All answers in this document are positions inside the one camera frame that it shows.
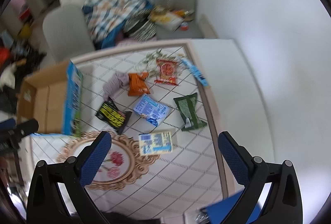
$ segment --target blue snack package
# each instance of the blue snack package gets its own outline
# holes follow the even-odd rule
[[[170,108],[163,103],[156,102],[145,93],[133,110],[157,127],[169,114]]]

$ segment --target red carnation print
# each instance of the red carnation print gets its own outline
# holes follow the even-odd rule
[[[123,155],[117,151],[114,151],[110,154],[110,158],[112,160],[112,163],[116,166],[121,166],[124,162]]]
[[[120,169],[118,167],[112,167],[108,169],[107,176],[110,179],[117,178],[120,175]]]

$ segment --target blue gripper pad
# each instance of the blue gripper pad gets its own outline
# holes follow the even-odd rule
[[[218,136],[218,148],[229,165],[238,184],[247,186],[249,183],[248,167],[223,133],[220,133]]]
[[[106,133],[80,168],[79,182],[82,187],[92,183],[111,145],[112,138]]]

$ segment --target black snack package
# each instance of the black snack package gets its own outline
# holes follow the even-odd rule
[[[124,127],[127,125],[131,117],[131,114],[131,111],[119,111],[114,101],[109,98],[108,101],[102,104],[95,116],[108,123],[118,134],[122,134]]]

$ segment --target blue tube package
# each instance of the blue tube package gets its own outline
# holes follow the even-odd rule
[[[169,114],[170,108],[163,103],[156,102],[145,93],[133,110],[157,127]]]
[[[203,76],[203,74],[200,72],[200,70],[191,63],[188,59],[181,58],[181,61],[183,64],[187,66],[187,68],[190,70],[191,74],[204,86],[209,87],[209,84],[206,80],[206,78]]]

